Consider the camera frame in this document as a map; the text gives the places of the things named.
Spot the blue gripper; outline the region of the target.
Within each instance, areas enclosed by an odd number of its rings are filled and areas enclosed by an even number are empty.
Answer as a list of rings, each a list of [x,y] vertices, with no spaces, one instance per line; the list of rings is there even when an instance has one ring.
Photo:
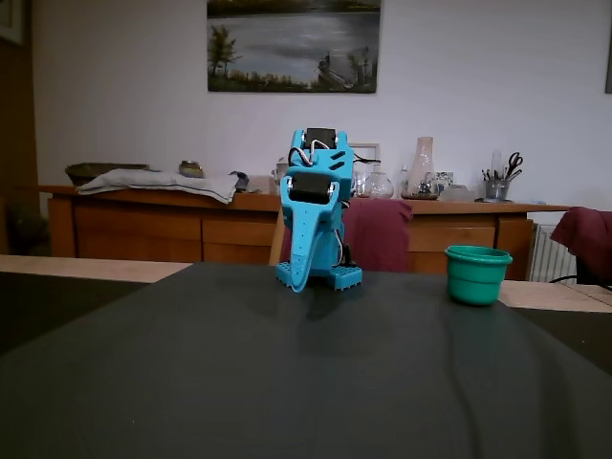
[[[346,176],[329,167],[292,166],[280,182],[291,227],[290,285],[300,293],[311,275],[328,276],[338,262],[334,204],[346,200]]]

